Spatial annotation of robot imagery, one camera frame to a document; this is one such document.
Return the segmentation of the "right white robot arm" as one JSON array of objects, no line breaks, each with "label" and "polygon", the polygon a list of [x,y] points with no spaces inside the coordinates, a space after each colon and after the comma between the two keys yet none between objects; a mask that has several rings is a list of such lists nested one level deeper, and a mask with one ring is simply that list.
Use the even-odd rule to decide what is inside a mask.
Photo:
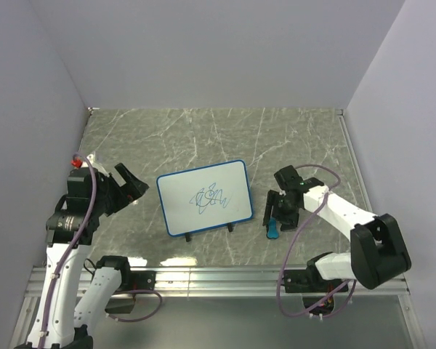
[{"label": "right white robot arm", "polygon": [[314,177],[280,181],[278,191],[269,190],[262,221],[268,238],[277,230],[300,228],[299,212],[305,210],[336,228],[350,243],[344,253],[325,252],[307,262],[299,284],[320,291],[331,280],[356,280],[375,289],[411,269],[411,258],[397,220],[390,214],[377,215],[356,207],[333,193]]}]

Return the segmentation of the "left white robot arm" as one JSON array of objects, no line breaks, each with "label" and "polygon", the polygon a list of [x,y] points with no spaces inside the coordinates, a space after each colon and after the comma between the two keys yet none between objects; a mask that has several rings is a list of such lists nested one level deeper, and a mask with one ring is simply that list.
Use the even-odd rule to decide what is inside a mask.
[{"label": "left white robot arm", "polygon": [[114,295],[155,294],[156,274],[135,271],[124,256],[105,255],[94,266],[82,297],[79,282],[100,217],[141,198],[148,184],[124,164],[115,166],[125,183],[92,160],[73,161],[67,192],[46,222],[46,273],[39,309],[21,348],[92,348],[92,332]]}]

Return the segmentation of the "blue framed small whiteboard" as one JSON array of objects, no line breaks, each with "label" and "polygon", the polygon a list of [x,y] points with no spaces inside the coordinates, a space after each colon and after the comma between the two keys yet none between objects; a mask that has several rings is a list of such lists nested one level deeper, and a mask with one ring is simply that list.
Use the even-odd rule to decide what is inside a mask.
[{"label": "blue framed small whiteboard", "polygon": [[241,159],[163,174],[156,179],[156,187],[171,237],[254,216],[246,164]]}]

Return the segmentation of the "blue whiteboard eraser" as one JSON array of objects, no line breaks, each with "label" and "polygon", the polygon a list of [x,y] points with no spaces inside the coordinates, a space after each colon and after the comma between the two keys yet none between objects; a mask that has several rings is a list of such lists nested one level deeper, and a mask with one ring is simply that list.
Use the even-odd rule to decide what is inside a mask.
[{"label": "blue whiteboard eraser", "polygon": [[277,221],[274,218],[271,217],[265,227],[266,237],[269,240],[276,240],[279,237]]}]

